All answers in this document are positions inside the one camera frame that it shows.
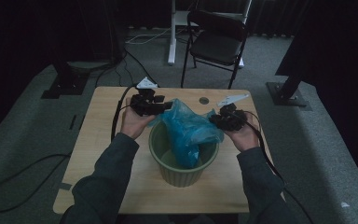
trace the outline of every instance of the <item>tripod base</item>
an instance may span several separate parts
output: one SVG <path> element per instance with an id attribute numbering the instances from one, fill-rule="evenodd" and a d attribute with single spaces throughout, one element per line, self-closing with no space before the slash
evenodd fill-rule
<path id="1" fill-rule="evenodd" d="M 267 82 L 266 85 L 275 105 L 298 106 L 301 110 L 312 111 L 310 103 L 304 100 L 299 90 L 296 90 L 292 97 L 289 99 L 284 99 L 280 94 L 280 90 L 283 86 L 282 83 Z"/>
<path id="2" fill-rule="evenodd" d="M 76 74 L 76 78 L 70 85 L 61 85 L 59 76 L 51 84 L 49 90 L 44 91 L 42 99 L 58 99 L 61 95 L 81 95 L 87 84 L 90 73 Z"/>

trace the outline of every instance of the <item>green ceramic pot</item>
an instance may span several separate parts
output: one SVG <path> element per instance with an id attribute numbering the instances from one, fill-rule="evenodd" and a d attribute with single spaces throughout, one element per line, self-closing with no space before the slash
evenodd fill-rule
<path id="1" fill-rule="evenodd" d="M 202 171 L 216 158 L 219 144 L 201 144 L 196 166 L 191 169 L 185 168 L 176 162 L 171 151 L 167 127 L 164 122 L 159 122 L 150 132 L 149 148 L 159 165 L 162 178 L 170 185 L 183 188 L 193 185 L 200 179 Z"/>

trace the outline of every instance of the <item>blue plastic bag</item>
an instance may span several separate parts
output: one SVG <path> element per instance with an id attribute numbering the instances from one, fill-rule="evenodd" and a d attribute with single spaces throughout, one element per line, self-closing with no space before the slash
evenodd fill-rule
<path id="1" fill-rule="evenodd" d="M 167 126 L 176 161 L 185 168 L 194 168 L 199 159 L 198 144 L 223 142 L 224 133 L 208 120 L 214 114 L 212 109 L 204 116 L 198 115 L 174 99 L 172 109 L 158 115 L 151 125 L 162 120 Z"/>

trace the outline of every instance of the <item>wooden table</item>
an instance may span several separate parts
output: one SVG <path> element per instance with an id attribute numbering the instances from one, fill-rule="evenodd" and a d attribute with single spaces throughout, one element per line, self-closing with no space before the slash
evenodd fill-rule
<path id="1" fill-rule="evenodd" d="M 80 134 L 59 189 L 54 212 L 62 214 L 74 203 L 71 189 L 86 175 L 91 175 L 94 164 L 110 143 L 110 133 L 117 102 L 125 88 L 99 87 L 89 104 Z M 131 89 L 127 97 L 137 94 Z M 195 113 L 205 114 L 228 95 L 249 93 L 239 90 L 201 89 L 156 89 L 156 95 L 165 95 L 165 101 L 177 98 L 188 105 Z M 207 105 L 200 103 L 200 97 L 209 99 Z M 252 111 L 255 105 L 250 95 L 235 103 L 238 109 Z M 121 125 L 121 114 L 117 132 Z M 146 128 L 136 140 L 140 148 L 135 156 L 131 180 L 120 214 L 185 214 L 185 213 L 245 213 L 249 212 L 248 202 L 243 193 L 241 169 L 236 156 L 239 151 L 225 136 L 219 153 L 207 167 L 199 181 L 186 188 L 177 188 L 165 182 L 152 158 L 148 147 L 151 128 Z"/>

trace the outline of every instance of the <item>hand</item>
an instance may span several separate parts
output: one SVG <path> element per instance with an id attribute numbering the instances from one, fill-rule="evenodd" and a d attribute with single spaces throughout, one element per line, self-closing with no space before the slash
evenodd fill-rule
<path id="1" fill-rule="evenodd" d="M 250 113 L 245 112 L 245 114 L 249 124 L 258 130 L 258 126 L 253 122 L 253 116 Z M 225 131 L 225 134 L 231 138 L 234 146 L 239 151 L 245 151 L 253 147 L 259 147 L 258 137 L 255 134 L 255 131 L 253 131 L 248 124 L 245 124 L 239 131 Z"/>
<path id="2" fill-rule="evenodd" d="M 139 116 L 131 107 L 131 98 L 126 99 L 126 110 L 123 113 L 123 119 L 121 121 L 121 132 L 136 139 L 144 131 L 146 125 L 156 118 L 154 115 Z"/>

